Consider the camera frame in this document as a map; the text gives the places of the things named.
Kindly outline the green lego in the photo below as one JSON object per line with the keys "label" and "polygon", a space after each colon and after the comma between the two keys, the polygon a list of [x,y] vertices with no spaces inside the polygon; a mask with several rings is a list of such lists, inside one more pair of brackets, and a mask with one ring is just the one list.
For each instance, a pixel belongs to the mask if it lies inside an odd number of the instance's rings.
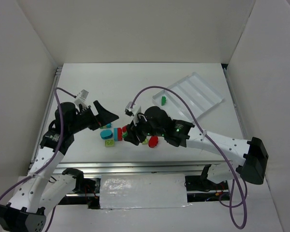
{"label": "green lego", "polygon": [[127,135],[128,135],[128,133],[127,133],[127,132],[125,132],[125,133],[123,133],[122,137],[123,137],[123,138],[126,138],[126,137],[127,137]]}

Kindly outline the cyan oval lego brick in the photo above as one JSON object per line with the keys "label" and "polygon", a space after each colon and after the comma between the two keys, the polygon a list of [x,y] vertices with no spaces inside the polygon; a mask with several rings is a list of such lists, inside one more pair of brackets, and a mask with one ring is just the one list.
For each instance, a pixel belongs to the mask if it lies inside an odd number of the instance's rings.
{"label": "cyan oval lego brick", "polygon": [[103,140],[111,139],[111,138],[113,137],[113,132],[112,132],[110,129],[102,130],[102,131],[100,132],[100,137],[101,137]]}

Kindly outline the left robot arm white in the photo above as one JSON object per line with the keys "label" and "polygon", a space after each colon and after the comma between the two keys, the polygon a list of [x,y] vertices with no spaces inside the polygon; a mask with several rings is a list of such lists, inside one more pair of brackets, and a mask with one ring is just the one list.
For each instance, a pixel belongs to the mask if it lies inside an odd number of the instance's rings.
{"label": "left robot arm white", "polygon": [[67,193],[85,191],[89,179],[75,168],[65,169],[49,189],[46,186],[74,142],[76,133],[84,129],[97,130],[119,118],[98,101],[93,104],[97,115],[93,114],[90,106],[83,104],[76,106],[72,102],[64,102],[58,105],[55,119],[42,138],[30,172],[15,184],[17,192],[8,203],[0,204],[0,225],[5,231],[41,232],[47,215]]}

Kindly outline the red 2x4 lego brick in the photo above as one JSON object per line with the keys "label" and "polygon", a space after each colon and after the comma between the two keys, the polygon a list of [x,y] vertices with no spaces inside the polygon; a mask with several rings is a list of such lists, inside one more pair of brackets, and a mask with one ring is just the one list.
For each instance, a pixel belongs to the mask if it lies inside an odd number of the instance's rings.
{"label": "red 2x4 lego brick", "polygon": [[118,141],[122,141],[122,139],[123,139],[122,135],[123,135],[122,129],[117,128],[117,140]]}

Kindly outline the red oval lego brick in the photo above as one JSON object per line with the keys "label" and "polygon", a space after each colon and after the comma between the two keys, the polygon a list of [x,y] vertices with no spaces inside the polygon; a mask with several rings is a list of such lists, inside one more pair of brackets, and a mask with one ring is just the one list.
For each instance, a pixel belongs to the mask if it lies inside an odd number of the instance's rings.
{"label": "red oval lego brick", "polygon": [[148,146],[150,148],[155,148],[159,143],[159,138],[157,136],[151,136],[148,141]]}

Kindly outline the cyan 2x4 lego plate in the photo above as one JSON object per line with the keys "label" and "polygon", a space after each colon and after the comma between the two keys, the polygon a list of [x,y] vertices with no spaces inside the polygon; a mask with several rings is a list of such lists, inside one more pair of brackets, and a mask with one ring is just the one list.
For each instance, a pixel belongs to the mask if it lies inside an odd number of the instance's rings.
{"label": "cyan 2x4 lego plate", "polygon": [[118,141],[118,128],[114,128],[113,137],[114,137],[114,141]]}

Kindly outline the lime square lego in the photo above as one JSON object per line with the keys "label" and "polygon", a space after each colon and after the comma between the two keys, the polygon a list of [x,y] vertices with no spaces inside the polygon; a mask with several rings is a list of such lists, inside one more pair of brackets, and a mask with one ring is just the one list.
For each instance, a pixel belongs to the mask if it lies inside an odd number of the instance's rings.
{"label": "lime square lego", "polygon": [[143,145],[147,145],[148,144],[148,139],[146,138],[143,142],[142,142]]}

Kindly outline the green sloped lego brick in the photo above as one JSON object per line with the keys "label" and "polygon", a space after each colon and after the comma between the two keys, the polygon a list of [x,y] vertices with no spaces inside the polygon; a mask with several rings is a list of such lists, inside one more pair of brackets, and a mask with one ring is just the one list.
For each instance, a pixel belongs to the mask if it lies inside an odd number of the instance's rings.
{"label": "green sloped lego brick", "polygon": [[164,106],[166,104],[166,97],[162,96],[161,97],[161,106]]}

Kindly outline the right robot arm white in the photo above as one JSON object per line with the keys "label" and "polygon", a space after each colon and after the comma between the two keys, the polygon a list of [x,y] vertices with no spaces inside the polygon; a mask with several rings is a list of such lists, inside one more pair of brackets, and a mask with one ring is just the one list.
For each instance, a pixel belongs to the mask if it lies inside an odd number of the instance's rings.
{"label": "right robot arm white", "polygon": [[139,145],[148,136],[163,138],[174,147],[196,148],[221,155],[225,162],[204,167],[202,177],[212,183],[241,178],[254,185],[265,179],[268,152],[260,138],[234,139],[200,130],[191,122],[171,119],[157,106],[149,107],[144,113],[140,107],[126,107],[125,114],[133,118],[127,125],[126,142]]}

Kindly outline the red curved lego brick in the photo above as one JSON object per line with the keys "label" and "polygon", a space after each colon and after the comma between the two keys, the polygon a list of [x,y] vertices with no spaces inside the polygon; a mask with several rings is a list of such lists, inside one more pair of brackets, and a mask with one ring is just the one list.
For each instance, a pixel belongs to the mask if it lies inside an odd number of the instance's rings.
{"label": "red curved lego brick", "polygon": [[122,128],[122,132],[123,132],[123,134],[127,133],[127,126],[124,126],[124,127]]}

